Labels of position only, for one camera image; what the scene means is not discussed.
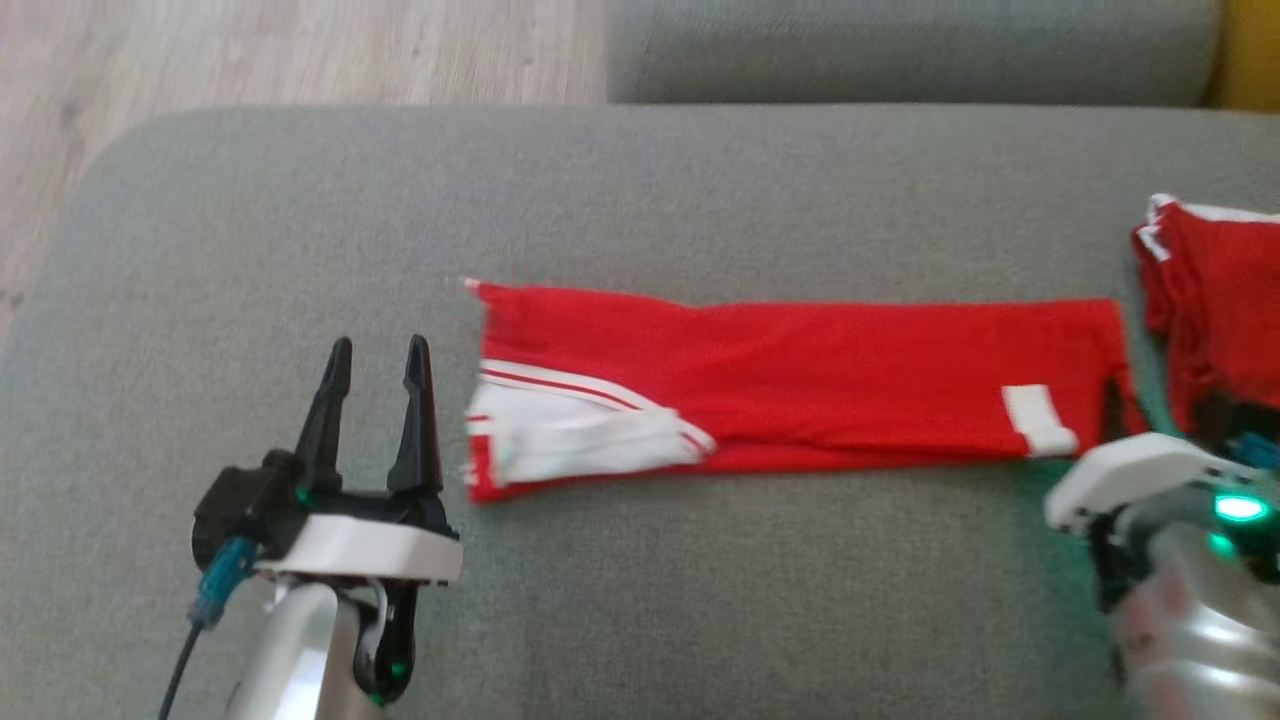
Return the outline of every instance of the green led light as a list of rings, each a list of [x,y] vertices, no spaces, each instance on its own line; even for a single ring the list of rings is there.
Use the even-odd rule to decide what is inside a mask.
[[[1213,502],[1213,511],[1224,520],[1233,523],[1251,523],[1266,518],[1270,510],[1262,502],[1252,497],[1239,495],[1224,495]]]

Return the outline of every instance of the red pants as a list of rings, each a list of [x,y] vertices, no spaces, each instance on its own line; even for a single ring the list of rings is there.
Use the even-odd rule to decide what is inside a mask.
[[[471,287],[489,307],[470,496],[680,469],[795,471],[1074,455],[1111,384],[1142,427],[1108,300],[686,307]]]
[[[1198,434],[1196,410],[1215,391],[1280,407],[1280,215],[1156,195],[1133,246],[1178,425]]]

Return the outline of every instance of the fabric upholstery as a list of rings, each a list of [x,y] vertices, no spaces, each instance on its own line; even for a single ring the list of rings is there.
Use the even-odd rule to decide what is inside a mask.
[[[379,487],[431,343],[463,578],[425,592],[392,717],[1128,717],[1084,550],[1020,464],[668,478],[471,507],[463,275],[741,300],[1112,296],[1146,199],[1266,206],[1280,120],[996,106],[279,109],[182,115],[90,170],[0,361],[0,715],[147,717],[191,511],[291,446],[355,340],[339,466]],[[1137,347],[1139,382],[1153,357]],[[221,711],[264,584],[196,648]]]
[[[1216,0],[613,0],[618,102],[1196,105]]]

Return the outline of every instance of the wooden floor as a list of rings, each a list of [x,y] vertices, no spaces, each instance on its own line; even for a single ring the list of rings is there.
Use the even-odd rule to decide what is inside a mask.
[[[0,351],[77,179],[234,104],[595,104],[604,0],[0,0]]]

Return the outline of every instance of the yellow object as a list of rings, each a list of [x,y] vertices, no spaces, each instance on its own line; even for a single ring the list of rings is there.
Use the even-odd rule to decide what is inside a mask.
[[[1280,0],[1226,0],[1222,18],[1208,104],[1280,113]]]

